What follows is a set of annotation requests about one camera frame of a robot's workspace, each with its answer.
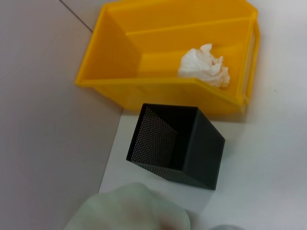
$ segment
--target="white table surface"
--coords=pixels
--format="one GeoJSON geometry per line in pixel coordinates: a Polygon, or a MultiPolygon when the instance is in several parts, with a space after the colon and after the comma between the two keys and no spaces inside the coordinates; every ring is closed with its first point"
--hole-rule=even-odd
{"type": "Polygon", "coordinates": [[[138,115],[124,112],[100,192],[142,182],[185,208],[193,230],[307,229],[307,3],[251,2],[262,33],[252,102],[245,122],[213,122],[226,139],[216,191],[126,161],[138,115]]]}

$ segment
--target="gray floor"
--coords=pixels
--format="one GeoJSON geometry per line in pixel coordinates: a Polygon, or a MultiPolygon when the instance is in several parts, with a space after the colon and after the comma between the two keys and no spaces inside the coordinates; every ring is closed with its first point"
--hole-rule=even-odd
{"type": "Polygon", "coordinates": [[[121,108],[73,84],[90,37],[58,0],[0,3],[0,229],[60,230],[98,192],[121,108]]]}
{"type": "Polygon", "coordinates": [[[101,6],[116,0],[60,0],[68,7],[90,30],[94,29],[101,6]]]}

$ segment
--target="yellow storage bin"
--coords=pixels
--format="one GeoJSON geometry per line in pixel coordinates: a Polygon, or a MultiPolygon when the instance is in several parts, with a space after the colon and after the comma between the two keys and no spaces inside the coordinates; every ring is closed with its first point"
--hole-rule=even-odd
{"type": "Polygon", "coordinates": [[[122,107],[197,106],[206,114],[244,112],[260,42],[257,10],[244,0],[123,0],[105,4],[76,84],[122,107]],[[179,78],[182,56],[212,43],[231,77],[227,88],[179,78]]]}

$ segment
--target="bin handle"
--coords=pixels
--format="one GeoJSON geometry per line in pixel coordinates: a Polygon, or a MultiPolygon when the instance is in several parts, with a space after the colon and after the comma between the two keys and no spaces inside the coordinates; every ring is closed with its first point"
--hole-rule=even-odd
{"type": "Polygon", "coordinates": [[[253,57],[252,57],[252,63],[251,63],[251,68],[250,68],[250,75],[249,75],[248,86],[247,86],[247,90],[246,90],[246,94],[245,94],[245,104],[249,104],[249,101],[250,101],[250,98],[251,98],[254,76],[255,76],[255,70],[256,70],[256,64],[257,64],[258,50],[259,50],[259,45],[260,45],[260,30],[259,30],[259,26],[257,24],[257,21],[255,21],[254,33],[255,33],[255,37],[256,37],[256,43],[255,43],[254,49],[253,49],[253,57]]]}

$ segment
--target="crumpled tissue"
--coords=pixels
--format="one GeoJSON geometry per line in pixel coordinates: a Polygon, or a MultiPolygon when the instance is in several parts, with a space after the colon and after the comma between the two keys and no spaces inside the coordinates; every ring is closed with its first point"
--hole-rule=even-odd
{"type": "Polygon", "coordinates": [[[212,86],[227,87],[230,81],[228,68],[223,66],[223,57],[215,58],[210,50],[212,44],[189,50],[181,59],[178,76],[198,78],[212,86]]]}

